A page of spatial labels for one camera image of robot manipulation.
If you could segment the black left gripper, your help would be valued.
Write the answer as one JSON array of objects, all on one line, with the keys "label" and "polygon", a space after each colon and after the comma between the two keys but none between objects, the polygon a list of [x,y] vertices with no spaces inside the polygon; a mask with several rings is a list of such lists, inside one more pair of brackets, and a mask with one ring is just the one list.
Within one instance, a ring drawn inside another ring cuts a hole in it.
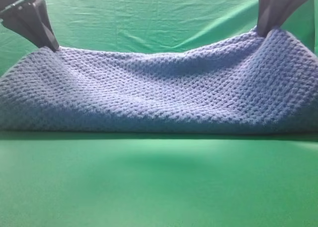
[{"label": "black left gripper", "polygon": [[24,1],[0,0],[2,25],[38,48],[48,47],[57,51],[59,43],[51,27],[45,0],[34,0],[33,3],[16,6]]}]

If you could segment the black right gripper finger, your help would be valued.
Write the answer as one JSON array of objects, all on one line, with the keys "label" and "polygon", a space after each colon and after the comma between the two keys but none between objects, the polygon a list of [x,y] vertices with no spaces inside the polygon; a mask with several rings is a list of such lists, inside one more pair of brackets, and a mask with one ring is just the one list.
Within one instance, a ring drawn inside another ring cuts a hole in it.
[{"label": "black right gripper finger", "polygon": [[266,37],[273,29],[281,26],[279,21],[281,4],[280,0],[258,0],[257,33]]},{"label": "black right gripper finger", "polygon": [[273,0],[270,5],[271,28],[281,26],[288,17],[308,0]]}]

